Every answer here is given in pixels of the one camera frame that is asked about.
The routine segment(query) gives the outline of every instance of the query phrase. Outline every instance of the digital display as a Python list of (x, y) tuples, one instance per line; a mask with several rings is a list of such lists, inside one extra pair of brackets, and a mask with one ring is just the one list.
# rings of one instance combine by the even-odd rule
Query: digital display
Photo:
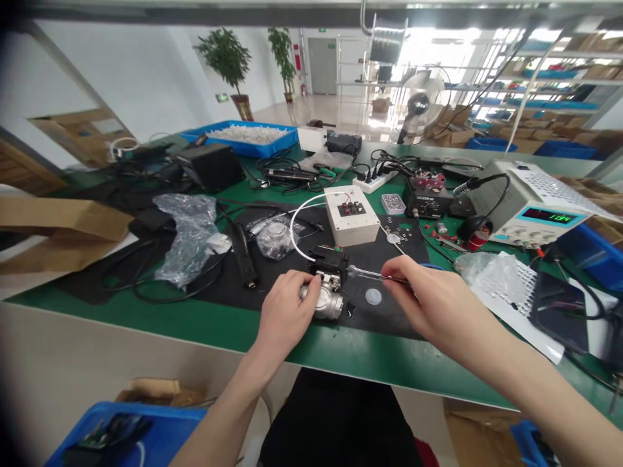
[(555, 222), (556, 224), (568, 224), (576, 219), (578, 216), (574, 216), (566, 213), (557, 213), (554, 211), (537, 210), (530, 208), (522, 214), (523, 217), (529, 217), (531, 219), (539, 219), (540, 221)]

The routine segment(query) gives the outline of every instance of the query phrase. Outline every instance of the workbench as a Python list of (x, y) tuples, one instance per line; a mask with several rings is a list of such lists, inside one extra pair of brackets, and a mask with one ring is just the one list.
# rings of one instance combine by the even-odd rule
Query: workbench
[[(413, 154), (416, 156), (470, 157), (483, 165), (491, 158), (500, 156), (500, 153), (485, 151), (365, 142), (357, 161), (370, 162), (370, 153), (374, 149), (385, 149), (395, 156)], [(583, 176), (598, 164), (594, 161), (545, 158), (525, 154), (512, 154), (511, 156), (514, 160), (537, 163), (549, 173), (567, 176)], [(304, 153), (297, 145), (292, 148), (289, 157), (302, 158)], [(256, 160), (242, 158), (242, 162), (254, 172)], [(93, 184), (96, 180), (95, 174), (82, 176), (84, 184)], [(347, 175), (338, 183), (338, 186), (348, 185), (351, 180), (352, 176)], [(381, 195), (384, 193), (401, 194), (403, 185), (404, 179), (398, 176), (373, 194), (368, 195), (374, 210), (377, 213), (384, 213), (380, 202)], [(299, 191), (284, 196), (280, 190), (273, 188), (251, 191), (247, 184), (242, 182), (223, 191), (219, 197), (244, 202), (262, 200), (300, 204), (309, 199), (311, 195), (309, 192)], [(426, 223), (425, 220), (420, 222), (422, 225)], [(460, 222), (457, 219), (445, 221), (450, 233)], [(501, 244), (488, 243), (487, 249), (505, 250), (519, 257), (518, 250)], [(428, 247), (428, 253), (431, 263), (449, 269), (448, 262), (436, 251)], [(525, 254), (519, 259), (526, 261)], [(559, 271), (550, 265), (544, 266), (544, 269), (552, 274), (560, 275)], [(595, 285), (588, 275), (577, 270), (576, 272), (586, 283)], [(97, 307), (87, 305), (49, 284), (15, 296), (9, 301), (233, 352), (246, 352), (250, 348), (260, 322), (260, 314), (253, 310), (207, 304), (193, 299), (175, 304), (149, 305), (138, 300), (129, 290), (117, 293), (107, 304)], [(289, 355), (287, 361), (441, 396), (512, 408), (512, 405), (491, 387), (425, 341), (314, 323), (300, 344)], [(588, 356), (583, 359), (583, 362), (595, 372), (600, 373), (595, 358)], [(557, 369), (600, 412), (607, 414), (613, 396), (610, 390), (566, 358), (557, 366)], [(623, 410), (619, 410), (611, 419), (619, 428), (622, 428)]]

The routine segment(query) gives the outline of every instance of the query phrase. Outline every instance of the door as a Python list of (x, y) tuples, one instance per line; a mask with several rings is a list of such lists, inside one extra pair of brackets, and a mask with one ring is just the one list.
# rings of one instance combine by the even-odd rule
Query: door
[(314, 94), (336, 94), (337, 51), (335, 39), (310, 38), (311, 91)]

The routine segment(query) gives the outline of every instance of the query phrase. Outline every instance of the white cable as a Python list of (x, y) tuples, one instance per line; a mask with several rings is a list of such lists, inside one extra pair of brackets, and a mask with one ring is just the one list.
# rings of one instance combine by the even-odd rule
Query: white cable
[(131, 147), (127, 147), (127, 148), (119, 148), (120, 150), (136, 150), (138, 148), (141, 147), (141, 143), (138, 142), (138, 140), (136, 138), (132, 138), (130, 136), (126, 136), (123, 138), (119, 138), (119, 139), (115, 139), (113, 142), (111, 142), (110, 146), (108, 146), (108, 150), (110, 151), (110, 161), (114, 162), (117, 160), (116, 156), (115, 156), (115, 150), (117, 149), (117, 144), (123, 142), (123, 141), (133, 141), (134, 142), (134, 146)]
[(294, 246), (294, 249), (305, 259), (307, 259), (308, 261), (311, 261), (312, 263), (315, 263), (315, 259), (313, 259), (311, 256), (307, 256), (305, 253), (303, 253), (298, 247), (297, 247), (297, 242), (294, 240), (294, 219), (296, 219), (297, 214), (299, 213), (300, 210), (303, 210), (305, 208), (305, 206), (307, 206), (307, 203), (314, 201), (315, 199), (318, 198), (325, 198), (328, 195), (346, 195), (348, 196), (348, 199), (350, 199), (350, 195), (346, 192), (346, 191), (332, 191), (331, 193), (322, 193), (321, 195), (317, 195), (314, 197), (309, 198), (306, 202), (304, 202), (303, 204), (301, 204), (295, 211), (294, 214), (292, 214), (292, 219), (290, 220), (290, 240), (292, 241), (292, 245)]
[(550, 45), (550, 48), (545, 51), (545, 53), (539, 60), (539, 64), (537, 65), (537, 68), (534, 70), (534, 73), (532, 73), (532, 78), (530, 78), (530, 81), (528, 82), (528, 85), (526, 86), (524, 97), (521, 100), (519, 109), (517, 109), (517, 114), (515, 116), (515, 123), (513, 124), (513, 129), (511, 130), (511, 137), (508, 139), (508, 145), (506, 146), (506, 150), (504, 151), (504, 154), (502, 155), (502, 157), (506, 157), (506, 154), (508, 154), (508, 151), (510, 150), (511, 145), (513, 144), (513, 139), (515, 138), (515, 132), (517, 131), (517, 128), (519, 127), (519, 121), (521, 120), (521, 115), (524, 113), (526, 102), (528, 102), (528, 99), (530, 98), (530, 93), (532, 92), (532, 86), (534, 86), (534, 83), (537, 80), (537, 75), (539, 74), (541, 68), (545, 64), (545, 60), (550, 56), (550, 53), (552, 53), (552, 51), (554, 50), (554, 47), (556, 46), (556, 44), (558, 44), (558, 42), (560, 42), (560, 39), (563, 38), (564, 31), (565, 30), (563, 29), (560, 32), (560, 35), (558, 36), (558, 38), (554, 42), (552, 42), (552, 44)]
[(145, 465), (145, 445), (142, 442), (137, 441), (136, 447), (139, 451), (141, 451), (141, 463), (138, 464), (138, 467), (143, 467)]

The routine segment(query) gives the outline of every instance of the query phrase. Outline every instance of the clear plastic bag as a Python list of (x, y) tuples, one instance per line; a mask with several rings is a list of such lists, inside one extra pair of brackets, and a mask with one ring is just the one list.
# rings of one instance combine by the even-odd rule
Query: clear plastic bag
[(513, 255), (477, 252), (458, 257), (454, 269), (470, 287), (487, 293), (505, 293), (510, 300), (522, 300), (524, 290)]
[[(304, 227), (296, 223), (292, 227), (296, 244), (299, 243), (299, 233), (303, 229)], [(292, 239), (290, 238), (290, 218), (278, 216), (264, 221), (256, 241), (260, 252), (265, 257), (275, 261), (284, 259), (294, 250), (294, 245), (292, 245)]]
[(179, 289), (192, 282), (215, 253), (224, 253), (231, 240), (214, 224), (216, 199), (204, 195), (160, 195), (154, 203), (175, 220), (177, 235), (154, 279), (169, 281)]

